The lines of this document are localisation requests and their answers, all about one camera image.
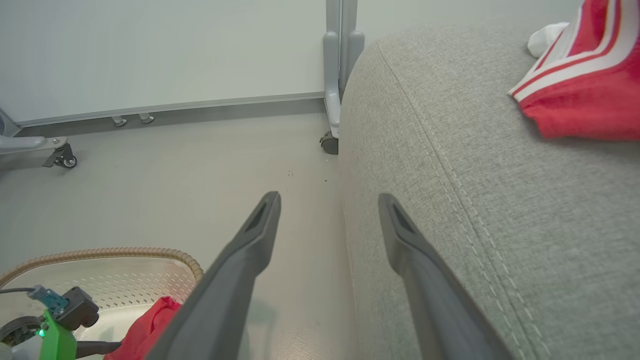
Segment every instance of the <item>caster wheel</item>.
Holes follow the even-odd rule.
[[[338,139],[331,135],[331,131],[327,131],[324,136],[320,138],[320,146],[327,154],[338,154]]]
[[[57,161],[58,160],[56,160],[56,165],[63,168],[74,168],[78,164],[78,159],[76,159],[75,156],[70,159],[60,160],[60,162]]]
[[[142,121],[143,124],[148,124],[148,123],[152,122],[154,119],[155,118],[153,116],[149,116],[148,118],[142,119],[141,121]]]

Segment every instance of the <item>metal stand leg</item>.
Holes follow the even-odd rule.
[[[8,138],[0,135],[0,154],[11,152],[36,150],[47,142],[42,136],[32,136],[29,138]]]
[[[344,90],[353,65],[364,49],[364,34],[356,30],[358,0],[343,0],[340,30],[340,89]]]
[[[121,116],[112,116],[113,122],[115,122],[116,127],[123,126],[127,123],[127,119],[123,119]]]
[[[324,34],[324,105],[329,118],[332,136],[339,137],[340,127],[340,91],[338,80],[340,75],[340,38],[330,31]]]
[[[16,135],[20,131],[20,129],[15,125],[15,123],[3,113],[2,109],[0,109],[0,135],[4,135],[8,138]]]
[[[148,124],[148,123],[152,122],[155,119],[149,113],[142,113],[142,114],[138,114],[138,115],[140,115],[140,120],[142,120],[143,124]]]

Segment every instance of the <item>gray floor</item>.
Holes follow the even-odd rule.
[[[97,247],[170,247],[208,268],[261,196],[282,195],[271,264],[247,320],[251,358],[356,358],[337,157],[320,102],[229,106],[24,130],[70,135],[73,170],[48,152],[0,157],[0,272]]]

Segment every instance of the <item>whiteboard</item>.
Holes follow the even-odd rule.
[[[323,97],[325,31],[325,1],[0,0],[0,109],[24,125]]]

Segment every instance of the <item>red cloth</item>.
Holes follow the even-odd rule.
[[[107,354],[105,360],[143,360],[180,309],[171,297],[160,298],[129,328],[118,350]]]
[[[640,140],[640,0],[585,0],[511,89],[545,138]]]

